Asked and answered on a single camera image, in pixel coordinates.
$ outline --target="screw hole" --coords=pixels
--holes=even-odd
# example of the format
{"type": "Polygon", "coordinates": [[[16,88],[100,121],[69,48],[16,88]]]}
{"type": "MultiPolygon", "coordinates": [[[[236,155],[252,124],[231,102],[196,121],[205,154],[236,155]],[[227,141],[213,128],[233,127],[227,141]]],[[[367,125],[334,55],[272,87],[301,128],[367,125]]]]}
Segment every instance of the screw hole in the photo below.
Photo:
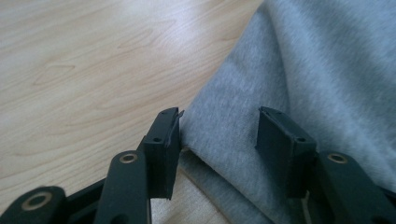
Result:
{"type": "Polygon", "coordinates": [[[347,163],[347,158],[343,155],[337,154],[337,153],[332,153],[327,156],[327,158],[333,162],[345,164],[347,163]]]}
{"type": "Polygon", "coordinates": [[[49,203],[51,198],[52,194],[50,192],[41,191],[24,201],[21,207],[24,211],[36,210],[49,203]]]}
{"type": "Polygon", "coordinates": [[[125,154],[120,157],[120,162],[122,163],[131,163],[137,160],[137,155],[133,153],[125,154]]]}
{"type": "Polygon", "coordinates": [[[125,214],[119,214],[111,219],[111,224],[127,224],[128,217],[125,214]]]}
{"type": "Polygon", "coordinates": [[[375,224],[390,224],[390,221],[384,217],[373,217],[372,221],[375,224]]]}

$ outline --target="wooden table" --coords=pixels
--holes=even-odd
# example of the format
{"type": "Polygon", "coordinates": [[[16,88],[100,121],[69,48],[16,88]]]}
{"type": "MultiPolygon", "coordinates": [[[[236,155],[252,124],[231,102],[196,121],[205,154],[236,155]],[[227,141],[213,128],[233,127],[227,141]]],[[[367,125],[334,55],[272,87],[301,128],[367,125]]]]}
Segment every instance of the wooden table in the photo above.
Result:
{"type": "MultiPolygon", "coordinates": [[[[70,195],[185,109],[260,0],[0,1],[0,213],[24,192],[70,195]]],[[[154,223],[226,220],[180,171],[154,223]]]]}

